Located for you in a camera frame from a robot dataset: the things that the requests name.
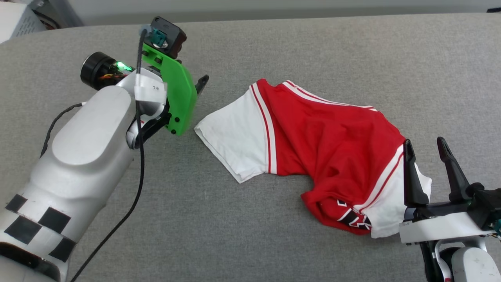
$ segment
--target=white wall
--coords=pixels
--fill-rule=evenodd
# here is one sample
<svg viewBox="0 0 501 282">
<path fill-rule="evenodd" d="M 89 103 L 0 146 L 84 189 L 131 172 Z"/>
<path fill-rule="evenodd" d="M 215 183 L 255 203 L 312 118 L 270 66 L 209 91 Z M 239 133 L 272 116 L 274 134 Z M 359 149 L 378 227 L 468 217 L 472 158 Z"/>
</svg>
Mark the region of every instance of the white wall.
<svg viewBox="0 0 501 282">
<path fill-rule="evenodd" d="M 501 0 L 51 0 L 68 2 L 85 25 L 482 12 Z"/>
</svg>

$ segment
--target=wire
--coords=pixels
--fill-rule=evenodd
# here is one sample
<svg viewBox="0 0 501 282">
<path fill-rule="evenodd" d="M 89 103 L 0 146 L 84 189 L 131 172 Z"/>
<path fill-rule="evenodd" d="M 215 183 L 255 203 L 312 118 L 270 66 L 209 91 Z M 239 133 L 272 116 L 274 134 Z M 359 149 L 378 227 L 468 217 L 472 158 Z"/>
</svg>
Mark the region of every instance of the wire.
<svg viewBox="0 0 501 282">
<path fill-rule="evenodd" d="M 45 25 L 46 28 L 48 28 L 49 30 L 55 30 L 56 28 L 54 28 L 53 26 L 51 26 L 50 24 L 44 22 L 43 20 L 40 20 L 42 22 L 42 24 Z"/>
<path fill-rule="evenodd" d="M 144 43 L 144 38 L 146 37 L 146 30 L 143 30 L 141 32 L 141 37 L 139 38 L 139 48 L 138 48 L 138 56 L 137 56 L 137 74 L 139 74 L 140 69 L 141 69 L 141 55 L 143 52 L 143 43 Z M 143 136 L 141 135 L 141 116 L 139 113 L 139 101 L 136 101 L 136 123 L 137 123 L 137 140 L 139 142 L 139 151 L 141 155 L 141 173 L 139 176 L 139 187 L 137 188 L 137 193 L 136 193 L 136 198 L 134 199 L 134 203 L 132 203 L 132 206 L 130 207 L 129 211 L 127 214 L 118 222 L 118 224 L 106 235 L 106 237 L 99 243 L 99 245 L 94 249 L 94 251 L 89 255 L 87 260 L 84 262 L 84 264 L 80 267 L 80 269 L 77 271 L 75 276 L 71 279 L 70 282 L 75 282 L 78 278 L 78 276 L 82 273 L 84 268 L 89 264 L 89 262 L 92 260 L 92 258 L 96 255 L 96 253 L 101 249 L 101 247 L 108 241 L 108 239 L 117 231 L 118 228 L 129 218 L 129 216 L 132 214 L 134 211 L 134 208 L 137 205 L 137 202 L 139 201 L 139 197 L 141 196 L 141 191 L 143 190 L 143 180 L 144 180 L 144 144 L 143 144 Z"/>
<path fill-rule="evenodd" d="M 36 10 L 33 10 L 33 13 L 35 13 L 35 15 L 39 16 L 40 18 L 44 18 L 46 19 L 47 21 L 50 21 L 50 22 L 53 22 L 54 23 L 54 26 L 57 28 L 57 29 L 60 29 L 61 26 L 58 24 L 58 22 L 54 21 L 51 17 L 49 16 L 46 16 Z"/>
<path fill-rule="evenodd" d="M 103 80 L 103 79 L 113 79 L 113 78 L 124 78 L 126 76 L 127 76 L 126 74 L 121 74 L 121 75 L 106 74 L 106 75 L 100 76 L 99 79 Z"/>
<path fill-rule="evenodd" d="M 49 130 L 47 131 L 47 135 L 45 136 L 45 142 L 44 142 L 44 146 L 42 147 L 42 153 L 40 154 L 40 158 L 45 154 L 45 151 L 47 151 L 47 148 L 49 147 L 49 139 L 51 138 L 51 132 L 54 129 L 56 122 L 63 116 L 63 114 L 71 111 L 72 109 L 74 109 L 76 107 L 81 107 L 83 105 L 84 105 L 84 103 L 74 104 L 73 106 L 65 109 L 58 116 L 56 116 L 56 118 L 52 121 L 51 126 L 49 127 Z"/>
</svg>

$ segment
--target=white stripe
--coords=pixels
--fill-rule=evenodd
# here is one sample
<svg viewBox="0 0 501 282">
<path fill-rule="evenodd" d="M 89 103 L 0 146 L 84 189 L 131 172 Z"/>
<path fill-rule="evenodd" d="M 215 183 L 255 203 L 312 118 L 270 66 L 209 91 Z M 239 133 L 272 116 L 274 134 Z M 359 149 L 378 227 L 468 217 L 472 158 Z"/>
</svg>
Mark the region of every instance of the white stripe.
<svg viewBox="0 0 501 282">
<path fill-rule="evenodd" d="M 378 180 L 376 181 L 376 185 L 374 185 L 374 189 L 372 189 L 371 195 L 369 196 L 367 201 L 365 201 L 365 203 L 361 205 L 355 205 L 353 206 L 353 208 L 361 210 L 363 208 L 366 208 L 370 203 L 372 203 L 372 201 L 374 201 L 374 199 L 376 199 L 376 196 L 379 194 L 379 191 L 383 187 L 384 182 L 389 177 L 393 168 L 398 164 L 398 160 L 400 159 L 400 155 L 402 154 L 403 151 L 404 151 L 404 145 L 401 145 L 397 148 L 395 155 L 391 158 L 390 162 L 385 167 L 385 169 L 379 176 Z"/>
<path fill-rule="evenodd" d="M 348 210 L 346 211 L 346 213 L 345 213 L 345 214 L 343 214 L 343 216 L 342 216 L 340 219 L 338 219 L 338 221 L 343 220 L 343 218 L 345 218 L 345 217 L 346 217 L 346 216 L 347 216 L 350 212 L 351 212 L 351 210 L 350 210 L 350 209 L 348 209 Z"/>
<path fill-rule="evenodd" d="M 258 84 L 254 83 L 254 92 L 256 93 L 256 97 L 258 98 L 259 104 L 261 104 L 261 107 L 263 108 L 263 112 L 265 113 L 265 118 L 266 118 L 266 123 L 268 124 L 268 134 L 270 135 L 270 154 L 267 158 L 267 161 L 271 163 L 271 169 L 270 173 L 277 174 L 277 149 L 276 149 L 276 144 L 275 144 L 275 130 L 273 128 L 273 122 L 272 122 L 272 117 L 270 115 L 270 112 L 268 111 L 268 107 L 266 106 L 265 101 L 263 100 L 263 97 L 261 97 L 261 93 L 259 92 Z"/>
<path fill-rule="evenodd" d="M 342 206 L 342 207 L 347 207 L 348 206 L 347 203 L 341 204 L 341 202 L 339 200 L 337 200 L 337 201 L 338 201 L 338 206 Z"/>
<path fill-rule="evenodd" d="M 258 104 L 259 112 L 262 116 L 263 113 L 265 112 L 265 109 L 263 107 L 265 102 L 263 101 L 263 98 L 254 91 L 254 89 L 257 89 L 257 87 L 258 87 L 258 85 L 256 83 L 254 83 L 253 85 L 249 86 L 249 90 L 253 93 L 253 96 L 255 95 L 255 97 L 257 98 L 256 104 Z M 270 156 L 268 155 L 268 147 L 270 145 L 268 144 L 267 131 L 269 131 L 269 129 L 266 126 L 264 118 L 263 118 L 263 129 L 265 130 L 265 132 L 264 132 L 264 134 L 265 134 L 265 171 L 266 171 L 266 173 L 268 173 L 268 164 L 270 163 Z"/>
<path fill-rule="evenodd" d="M 290 90 L 292 90 L 295 94 L 297 94 L 297 95 L 299 95 L 299 96 L 301 96 L 303 98 L 305 98 L 305 97 L 309 98 L 308 100 L 310 100 L 310 101 L 323 102 L 323 104 L 333 104 L 333 105 L 339 105 L 339 106 L 352 106 L 352 107 L 358 107 L 358 108 L 367 108 L 367 109 L 370 109 L 370 110 L 373 110 L 373 111 L 377 111 L 376 109 L 374 109 L 373 106 L 357 106 L 357 105 L 350 105 L 350 104 L 340 103 L 340 102 L 332 102 L 332 101 L 326 100 L 326 99 L 324 99 L 322 97 L 319 97 L 319 96 L 317 96 L 317 95 L 315 95 L 315 94 L 313 94 L 313 93 L 305 90 L 304 88 L 296 85 L 294 82 L 292 82 L 290 80 L 287 80 L 287 82 L 290 82 L 293 86 L 291 86 L 290 84 L 288 84 L 286 82 L 284 82 L 282 84 L 285 85 L 285 86 L 287 86 L 287 88 L 290 89 Z M 299 91 L 294 86 L 297 87 L 297 88 L 299 88 L 299 89 L 301 89 L 302 91 L 306 92 L 308 95 L 316 97 L 318 100 L 316 100 L 316 99 L 314 99 L 312 97 L 309 97 L 308 95 L 305 95 L 304 93 L 302 93 L 301 91 Z"/>
<path fill-rule="evenodd" d="M 355 218 L 352 222 L 350 222 L 350 225 L 351 225 L 351 226 L 353 226 L 352 224 L 353 224 L 353 223 L 355 223 L 355 222 L 357 222 L 357 220 L 358 220 L 358 217 L 357 217 L 357 218 Z"/>
</svg>

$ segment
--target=white sleeve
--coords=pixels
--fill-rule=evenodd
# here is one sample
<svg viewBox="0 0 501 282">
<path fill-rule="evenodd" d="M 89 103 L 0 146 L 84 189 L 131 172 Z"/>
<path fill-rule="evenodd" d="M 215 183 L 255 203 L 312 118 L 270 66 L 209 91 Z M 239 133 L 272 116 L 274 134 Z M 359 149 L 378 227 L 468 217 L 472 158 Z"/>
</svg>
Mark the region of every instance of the white sleeve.
<svg viewBox="0 0 501 282">
<path fill-rule="evenodd" d="M 251 90 L 195 127 L 203 143 L 242 183 L 266 172 L 266 129 Z"/>
<path fill-rule="evenodd" d="M 417 164 L 417 175 L 423 192 L 430 199 L 431 178 L 421 174 Z M 391 175 L 386 184 L 386 189 L 381 192 L 374 204 L 368 207 L 364 213 L 369 217 L 372 224 L 371 237 L 388 237 L 398 233 L 400 223 L 404 221 L 404 166 L 403 160 L 398 163 L 397 170 Z"/>
</svg>

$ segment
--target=table surface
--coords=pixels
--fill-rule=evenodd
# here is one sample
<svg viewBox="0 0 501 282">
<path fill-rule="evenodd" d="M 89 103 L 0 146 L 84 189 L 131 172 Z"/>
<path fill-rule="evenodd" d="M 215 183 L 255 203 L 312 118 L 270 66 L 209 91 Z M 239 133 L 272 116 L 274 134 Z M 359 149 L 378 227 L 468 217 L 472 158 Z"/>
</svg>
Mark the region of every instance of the table surface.
<svg viewBox="0 0 501 282">
<path fill-rule="evenodd" d="M 329 100 L 372 105 L 413 141 L 432 201 L 448 182 L 436 149 L 446 138 L 471 182 L 500 187 L 501 17 L 495 14 L 183 23 L 180 53 L 210 75 L 192 127 L 250 84 L 287 79 Z M 80 81 L 91 53 L 135 64 L 138 26 L 31 34 L 0 45 L 0 199 L 21 189 L 53 118 L 95 91 Z M 61 126 L 71 117 L 63 117 Z M 425 281 L 418 246 L 321 225 L 300 195 L 306 176 L 238 184 L 192 130 L 163 130 L 145 146 L 136 211 L 80 281 Z M 129 209 L 138 161 L 75 248 L 70 277 Z M 501 248 L 487 247 L 498 265 Z"/>
</svg>

